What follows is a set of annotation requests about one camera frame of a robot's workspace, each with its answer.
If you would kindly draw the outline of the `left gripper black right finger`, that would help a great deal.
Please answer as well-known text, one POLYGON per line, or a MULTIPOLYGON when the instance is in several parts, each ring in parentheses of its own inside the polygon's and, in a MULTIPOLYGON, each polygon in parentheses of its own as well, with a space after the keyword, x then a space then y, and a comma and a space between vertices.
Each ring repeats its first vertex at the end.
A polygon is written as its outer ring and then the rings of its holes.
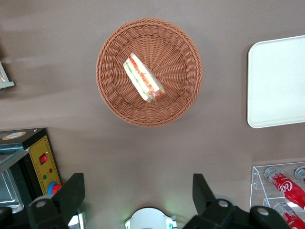
POLYGON ((249 212, 229 200, 216 198, 202 174, 193 174, 193 203, 197 215, 185 229, 288 229, 290 226, 273 209, 254 206, 249 212))

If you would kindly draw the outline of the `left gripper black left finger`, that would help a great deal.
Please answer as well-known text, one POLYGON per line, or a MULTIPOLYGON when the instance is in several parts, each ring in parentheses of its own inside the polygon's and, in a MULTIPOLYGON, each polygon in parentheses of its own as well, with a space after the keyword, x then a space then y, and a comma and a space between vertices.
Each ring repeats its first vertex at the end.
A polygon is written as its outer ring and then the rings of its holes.
POLYGON ((16 214, 13 214, 9 207, 1 207, 0 227, 2 229, 67 229, 84 198, 84 174, 75 173, 51 198, 40 197, 16 214))

